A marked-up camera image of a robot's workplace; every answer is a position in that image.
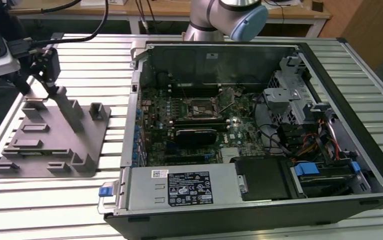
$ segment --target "robot end effector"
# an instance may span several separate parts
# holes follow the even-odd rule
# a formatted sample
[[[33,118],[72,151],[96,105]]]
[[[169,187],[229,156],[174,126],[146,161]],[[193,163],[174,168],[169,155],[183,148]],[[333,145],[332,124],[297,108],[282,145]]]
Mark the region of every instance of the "robot end effector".
[[[268,18],[261,0],[193,0],[190,25],[183,40],[250,41],[260,33]]]
[[[7,13],[19,0],[0,0],[0,78],[12,82],[20,93],[29,92],[29,85],[20,75],[32,75],[43,84],[48,94],[55,94],[55,80],[60,73],[57,52],[53,47],[43,49],[32,45],[31,38],[23,38],[20,24]]]

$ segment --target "aluminum table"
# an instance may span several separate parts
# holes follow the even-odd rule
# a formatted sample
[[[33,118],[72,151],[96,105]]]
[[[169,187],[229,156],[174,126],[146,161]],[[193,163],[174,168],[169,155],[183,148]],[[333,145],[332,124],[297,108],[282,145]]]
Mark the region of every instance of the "aluminum table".
[[[64,38],[83,37],[65,34]],[[111,106],[108,130],[98,165],[91,178],[0,179],[0,239],[100,239],[122,240],[119,233],[98,214],[98,188],[119,176],[119,159],[130,92],[130,46],[132,41],[178,41],[178,35],[99,35],[84,43],[57,46],[61,73],[57,84],[83,105],[102,102]],[[347,43],[332,38],[260,37],[262,42],[306,42],[340,91],[351,103],[383,150],[383,83]],[[314,89],[324,99],[322,91]],[[20,124],[19,96],[0,125],[0,152]],[[106,207],[114,199],[104,201]],[[175,239],[383,239],[383,209],[360,213],[336,224],[246,231]]]

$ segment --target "warning label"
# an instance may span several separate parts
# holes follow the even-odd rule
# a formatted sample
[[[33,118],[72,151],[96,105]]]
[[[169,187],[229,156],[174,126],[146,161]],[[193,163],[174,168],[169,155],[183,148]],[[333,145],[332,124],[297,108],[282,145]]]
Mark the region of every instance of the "warning label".
[[[207,171],[167,174],[167,189],[171,207],[213,204]]]

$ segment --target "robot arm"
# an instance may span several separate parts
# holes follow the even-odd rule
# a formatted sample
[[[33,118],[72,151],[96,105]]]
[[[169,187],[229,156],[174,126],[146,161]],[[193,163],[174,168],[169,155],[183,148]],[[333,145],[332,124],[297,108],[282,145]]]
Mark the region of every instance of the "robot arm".
[[[250,41],[268,18],[261,0],[191,0],[187,41]]]

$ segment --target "cable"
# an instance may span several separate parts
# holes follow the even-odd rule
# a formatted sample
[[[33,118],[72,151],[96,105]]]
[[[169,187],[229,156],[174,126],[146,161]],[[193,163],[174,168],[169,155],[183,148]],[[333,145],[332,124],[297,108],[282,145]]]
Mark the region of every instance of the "cable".
[[[290,4],[278,4],[277,2],[273,2],[274,4],[269,3],[266,0],[264,2],[270,6],[278,6],[282,11],[282,24],[280,25],[280,35],[284,35],[284,23],[285,23],[285,14],[284,14],[284,7],[289,7]]]
[[[41,14],[47,14],[47,13],[52,13],[52,12],[56,12],[56,11],[60,11],[60,10],[64,10],[69,7],[72,7],[73,5],[76,5],[82,0],[73,0],[72,2],[67,3],[65,5],[61,5],[61,6],[57,6],[57,7],[53,7],[53,8],[48,8],[48,9],[41,9]]]
[[[336,159],[340,160],[340,146],[338,146],[337,142],[332,138],[328,137],[328,139],[333,143],[334,152],[336,152]]]
[[[309,133],[309,134],[305,135],[304,140],[302,140],[302,147],[301,147],[301,148],[304,148],[304,146],[305,146],[306,138],[308,138],[309,136],[313,136],[313,135],[317,135],[317,133]]]
[[[155,34],[158,34],[156,22],[155,22],[155,17],[154,17],[154,13],[152,13],[152,8],[151,8],[150,1],[148,1],[148,0],[146,0],[146,3],[148,4],[148,8],[150,8],[150,12],[151,12],[151,17],[152,17],[152,23],[154,23]]]
[[[92,40],[95,38],[95,36],[99,34],[99,32],[104,26],[107,17],[108,17],[108,0],[104,0],[103,19],[100,21],[100,24],[99,24],[95,32],[90,36],[87,36],[84,38],[77,38],[77,39],[73,38],[73,39],[57,39],[57,40],[55,39],[55,40],[35,41],[35,42],[32,42],[31,47],[44,47],[49,44],[63,44],[63,43],[69,43],[69,42],[71,43],[76,43],[76,42],[80,43],[83,41],[86,42],[88,40]]]
[[[138,12],[139,12],[139,15],[140,15],[140,21],[142,21],[142,25],[143,25],[143,28],[144,28],[144,32],[146,32],[147,35],[150,35],[148,24],[146,22],[144,14],[143,14],[142,1],[140,0],[135,0],[135,4],[136,4]]]

